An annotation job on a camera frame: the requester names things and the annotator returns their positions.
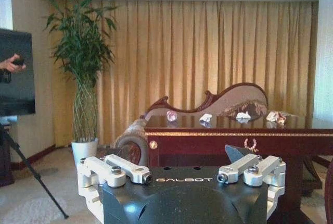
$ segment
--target cabinet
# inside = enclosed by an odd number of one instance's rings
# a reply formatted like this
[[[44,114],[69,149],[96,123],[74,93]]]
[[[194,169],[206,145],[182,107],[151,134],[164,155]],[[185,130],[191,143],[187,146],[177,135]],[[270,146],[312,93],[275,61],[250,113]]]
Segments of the cabinet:
[[[4,140],[0,140],[0,144],[0,186],[5,186],[14,183],[14,178],[10,170],[9,144]]]

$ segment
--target hand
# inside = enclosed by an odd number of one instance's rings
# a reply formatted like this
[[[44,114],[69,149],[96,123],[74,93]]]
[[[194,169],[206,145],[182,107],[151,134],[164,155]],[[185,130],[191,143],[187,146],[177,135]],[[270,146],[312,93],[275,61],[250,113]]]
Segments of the hand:
[[[12,62],[20,58],[19,55],[14,54],[11,58],[4,60],[0,63],[0,69],[7,69],[11,73],[16,73],[24,70],[26,68],[25,64],[15,65]]]

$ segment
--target potted plant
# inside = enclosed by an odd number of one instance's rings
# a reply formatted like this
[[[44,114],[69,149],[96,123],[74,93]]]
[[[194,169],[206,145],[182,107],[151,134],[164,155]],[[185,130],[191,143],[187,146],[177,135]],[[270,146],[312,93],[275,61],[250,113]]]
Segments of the potted plant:
[[[65,73],[73,74],[77,89],[73,102],[73,142],[75,165],[83,157],[96,155],[97,151],[97,96],[95,84],[97,72],[104,63],[113,62],[114,55],[106,39],[111,30],[116,30],[114,19],[104,17],[116,7],[92,6],[92,0],[75,1],[72,8],[61,9],[55,0],[50,0],[55,8],[47,17],[46,29],[49,33],[61,32],[62,38],[55,46],[55,62],[62,62]],[[102,30],[105,21],[109,33]]]

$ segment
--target woven plant stem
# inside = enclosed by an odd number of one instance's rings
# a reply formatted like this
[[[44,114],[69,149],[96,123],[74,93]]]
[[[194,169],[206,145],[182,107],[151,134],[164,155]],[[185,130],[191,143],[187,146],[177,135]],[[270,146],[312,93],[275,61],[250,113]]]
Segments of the woven plant stem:
[[[76,142],[93,141],[97,135],[97,98],[91,82],[77,80],[73,105],[73,137]]]

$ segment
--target tripod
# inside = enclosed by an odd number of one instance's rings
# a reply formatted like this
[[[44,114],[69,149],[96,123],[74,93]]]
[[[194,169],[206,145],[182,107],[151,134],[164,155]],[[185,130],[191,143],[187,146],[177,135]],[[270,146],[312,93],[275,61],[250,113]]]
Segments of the tripod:
[[[22,152],[20,150],[20,145],[18,143],[16,143],[10,137],[10,135],[5,130],[4,126],[2,126],[2,124],[0,124],[0,146],[3,145],[4,141],[7,141],[9,143],[9,145],[16,151],[16,153],[21,157],[22,161],[30,169],[30,171],[32,172],[32,174],[34,175],[34,177],[36,178],[36,180],[42,185],[42,187],[45,189],[45,191],[48,194],[48,196],[51,197],[52,201],[56,204],[56,206],[58,207],[58,209],[61,211],[61,213],[63,214],[63,217],[65,219],[67,219],[68,215],[66,215],[66,213],[62,210],[62,208],[60,207],[60,205],[58,204],[58,202],[56,201],[56,199],[54,199],[53,195],[50,193],[50,191],[47,189],[47,187],[45,186],[45,184],[42,182],[41,175],[39,173],[37,173],[36,170],[33,169],[33,167],[31,167],[31,164],[28,162],[28,160],[22,154]]]

